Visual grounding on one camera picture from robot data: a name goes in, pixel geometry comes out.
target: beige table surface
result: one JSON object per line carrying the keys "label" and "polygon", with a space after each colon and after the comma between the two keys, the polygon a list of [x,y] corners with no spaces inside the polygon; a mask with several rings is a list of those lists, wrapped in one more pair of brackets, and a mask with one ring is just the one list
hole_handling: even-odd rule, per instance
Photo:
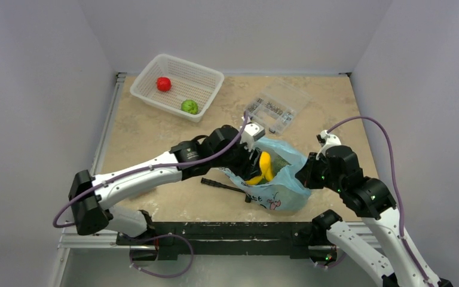
{"label": "beige table surface", "polygon": [[[224,124],[238,128],[244,107],[275,77],[226,77],[212,105],[199,123],[146,105],[129,92],[136,77],[127,77],[118,103],[114,126],[103,162],[102,173],[114,172],[150,160],[180,141],[208,135]],[[293,120],[281,136],[269,138],[288,141],[307,155],[319,150],[316,134],[340,120],[359,115],[348,77],[281,77],[287,83],[312,96],[312,101]],[[334,131],[342,144],[358,155],[365,175],[377,177],[365,130],[354,120]],[[206,178],[232,185],[220,171],[211,170]],[[162,185],[119,205],[143,209],[154,221],[311,221],[327,209],[333,209],[346,221],[359,221],[347,209],[338,194],[314,190],[307,205],[298,212],[266,210],[245,203],[244,195],[200,183],[200,177]]]}

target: basket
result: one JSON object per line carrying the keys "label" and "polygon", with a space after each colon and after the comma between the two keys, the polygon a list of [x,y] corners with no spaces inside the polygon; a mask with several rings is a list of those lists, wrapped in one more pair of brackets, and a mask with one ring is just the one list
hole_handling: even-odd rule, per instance
{"label": "basket", "polygon": [[[159,77],[170,79],[172,88],[169,91],[157,90],[156,80]],[[148,105],[197,123],[214,100],[223,81],[224,75],[219,71],[160,54],[136,78],[131,86],[131,94]],[[198,104],[197,114],[180,109],[185,100],[194,100]]]}

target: red tomato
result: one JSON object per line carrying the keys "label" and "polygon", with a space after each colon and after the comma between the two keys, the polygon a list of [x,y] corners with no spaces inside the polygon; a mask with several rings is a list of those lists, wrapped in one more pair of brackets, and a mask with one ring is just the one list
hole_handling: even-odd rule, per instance
{"label": "red tomato", "polygon": [[169,91],[172,88],[172,82],[166,77],[159,77],[155,82],[159,91]]}

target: white wall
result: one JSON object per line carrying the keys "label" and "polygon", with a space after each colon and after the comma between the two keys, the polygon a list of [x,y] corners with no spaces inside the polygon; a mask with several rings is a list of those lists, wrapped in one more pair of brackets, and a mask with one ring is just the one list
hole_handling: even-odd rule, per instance
{"label": "white wall", "polygon": [[223,72],[350,72],[391,0],[79,0],[112,67],[168,53]]}
{"label": "white wall", "polygon": [[0,286],[41,286],[114,73],[76,0],[0,0]]}
{"label": "white wall", "polygon": [[[361,113],[390,133],[408,230],[459,286],[459,1],[393,1],[351,79]],[[384,138],[366,130],[389,184]]]}

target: blue plastic bag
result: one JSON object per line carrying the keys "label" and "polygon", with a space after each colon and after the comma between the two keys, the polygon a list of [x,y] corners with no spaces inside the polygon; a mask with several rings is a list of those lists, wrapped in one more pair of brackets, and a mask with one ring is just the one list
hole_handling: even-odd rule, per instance
{"label": "blue plastic bag", "polygon": [[260,204],[266,209],[292,211],[302,209],[307,203],[311,191],[303,187],[295,178],[295,174],[307,162],[306,156],[287,142],[277,139],[261,138],[255,145],[270,154],[273,168],[281,167],[278,172],[273,171],[276,176],[272,181],[260,185],[248,185],[229,169],[221,169],[221,171],[238,188],[245,191],[254,203]]}

